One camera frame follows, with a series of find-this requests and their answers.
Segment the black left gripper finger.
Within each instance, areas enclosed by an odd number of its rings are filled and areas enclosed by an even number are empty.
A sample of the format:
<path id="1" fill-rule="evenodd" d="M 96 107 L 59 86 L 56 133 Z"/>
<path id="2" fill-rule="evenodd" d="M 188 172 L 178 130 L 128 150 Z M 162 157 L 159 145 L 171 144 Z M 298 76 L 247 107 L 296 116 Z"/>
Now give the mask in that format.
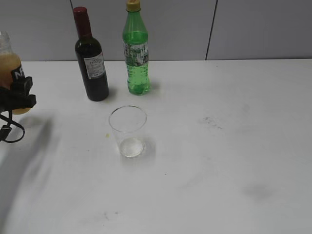
<path id="1" fill-rule="evenodd" d="M 22 95 L 22 94 L 13 94 L 9 98 L 9 109 L 25 109 L 25 108 L 32 108 L 36 105 L 37 100 L 35 95 Z"/>
<path id="2" fill-rule="evenodd" d="M 32 77 L 25 77 L 12 82 L 10 89 L 11 91 L 19 94 L 29 95 L 32 86 L 33 86 Z"/>

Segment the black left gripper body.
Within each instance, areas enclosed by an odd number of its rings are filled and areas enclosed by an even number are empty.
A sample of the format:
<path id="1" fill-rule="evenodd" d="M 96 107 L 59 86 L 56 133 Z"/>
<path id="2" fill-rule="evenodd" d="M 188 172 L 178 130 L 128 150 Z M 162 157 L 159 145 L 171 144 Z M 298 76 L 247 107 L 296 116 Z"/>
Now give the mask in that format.
<path id="1" fill-rule="evenodd" d="M 7 88 L 0 88 L 0 112 L 13 110 L 13 95 L 14 92 Z"/>

